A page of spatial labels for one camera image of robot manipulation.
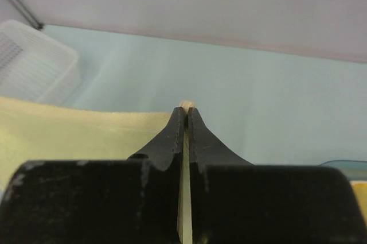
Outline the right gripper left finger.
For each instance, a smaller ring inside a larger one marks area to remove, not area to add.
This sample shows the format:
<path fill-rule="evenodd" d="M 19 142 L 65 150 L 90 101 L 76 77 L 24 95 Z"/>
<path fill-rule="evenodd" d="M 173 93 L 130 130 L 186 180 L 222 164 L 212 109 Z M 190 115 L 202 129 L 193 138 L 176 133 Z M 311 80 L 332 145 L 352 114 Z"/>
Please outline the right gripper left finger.
<path fill-rule="evenodd" d="M 1 201 L 2 243 L 179 243 L 184 110 L 126 160 L 28 161 Z"/>

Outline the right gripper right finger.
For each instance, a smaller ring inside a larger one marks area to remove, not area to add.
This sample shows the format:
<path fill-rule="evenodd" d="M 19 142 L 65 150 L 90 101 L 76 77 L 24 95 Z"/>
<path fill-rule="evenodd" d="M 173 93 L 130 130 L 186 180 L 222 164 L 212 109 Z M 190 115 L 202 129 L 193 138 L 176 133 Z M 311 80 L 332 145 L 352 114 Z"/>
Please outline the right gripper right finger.
<path fill-rule="evenodd" d="M 347 177 L 317 165 L 255 165 L 188 112 L 194 243 L 365 243 Z"/>

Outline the teal and cream towel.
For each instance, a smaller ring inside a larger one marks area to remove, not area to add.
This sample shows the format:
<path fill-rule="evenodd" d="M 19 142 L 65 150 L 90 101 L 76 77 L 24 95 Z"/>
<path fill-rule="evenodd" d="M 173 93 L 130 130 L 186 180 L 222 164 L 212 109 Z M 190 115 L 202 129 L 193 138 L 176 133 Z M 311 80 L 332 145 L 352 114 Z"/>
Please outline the teal and cream towel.
<path fill-rule="evenodd" d="M 188 151 L 193 104 L 179 107 L 184 137 L 177 228 L 179 243 L 193 243 Z M 4 195 L 13 174 L 28 161 L 126 160 L 167 125 L 171 114 L 104 113 L 2 98 L 1 191 Z"/>

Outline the blue translucent plastic tub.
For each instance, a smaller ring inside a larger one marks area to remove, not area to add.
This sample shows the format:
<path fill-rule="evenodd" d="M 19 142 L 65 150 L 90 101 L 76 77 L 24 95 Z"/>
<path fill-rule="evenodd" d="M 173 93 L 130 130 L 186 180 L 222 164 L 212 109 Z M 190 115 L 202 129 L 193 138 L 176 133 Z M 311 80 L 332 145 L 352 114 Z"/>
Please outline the blue translucent plastic tub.
<path fill-rule="evenodd" d="M 356 160 L 334 160 L 321 164 L 339 169 L 349 181 L 366 181 L 367 179 L 367 161 Z"/>

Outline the yellow towel in tub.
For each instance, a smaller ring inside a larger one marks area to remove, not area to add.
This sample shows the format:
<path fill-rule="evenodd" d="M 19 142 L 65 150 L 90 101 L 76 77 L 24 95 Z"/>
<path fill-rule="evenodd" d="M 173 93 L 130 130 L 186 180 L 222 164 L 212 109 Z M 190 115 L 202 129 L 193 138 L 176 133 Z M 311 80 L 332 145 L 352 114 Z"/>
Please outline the yellow towel in tub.
<path fill-rule="evenodd" d="M 352 189 L 356 196 L 358 206 L 362 213 L 365 223 L 367 223 L 367 182 L 366 181 L 351 181 Z"/>

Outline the white perforated plastic basket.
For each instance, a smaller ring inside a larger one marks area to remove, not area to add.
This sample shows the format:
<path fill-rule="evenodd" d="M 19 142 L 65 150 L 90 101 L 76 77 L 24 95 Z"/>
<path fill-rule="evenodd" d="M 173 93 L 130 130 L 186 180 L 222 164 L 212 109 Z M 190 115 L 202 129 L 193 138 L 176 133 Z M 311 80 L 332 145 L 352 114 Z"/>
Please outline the white perforated plastic basket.
<path fill-rule="evenodd" d="M 81 80 L 74 49 L 18 21 L 1 23 L 1 96 L 61 105 Z"/>

